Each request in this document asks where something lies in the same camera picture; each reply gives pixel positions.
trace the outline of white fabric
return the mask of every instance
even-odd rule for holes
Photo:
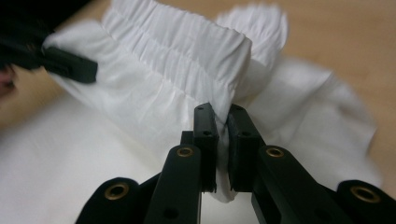
[[[281,10],[250,5],[216,22],[152,1],[117,0],[102,22],[51,36],[47,46],[97,61],[98,81],[54,75],[83,104],[66,95],[0,134],[0,223],[71,223],[104,181],[155,175],[181,131],[192,130],[192,110],[207,102],[222,136],[214,195],[222,202],[233,199],[223,126],[232,101],[247,109],[267,144],[290,150],[320,184],[379,186],[366,159],[372,119],[331,71],[279,56],[288,32]],[[251,219],[206,194],[203,223],[255,223],[247,199],[236,196],[236,207]]]

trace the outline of table surface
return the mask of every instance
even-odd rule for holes
[[[248,0],[161,0],[215,18]],[[100,19],[110,0],[95,0],[65,25]],[[332,69],[359,95],[373,115],[377,132],[369,157],[384,176],[382,189],[396,198],[396,1],[267,0],[288,15],[290,35],[284,55]],[[64,93],[45,70],[17,68],[16,94],[0,102],[0,132],[30,119]]]

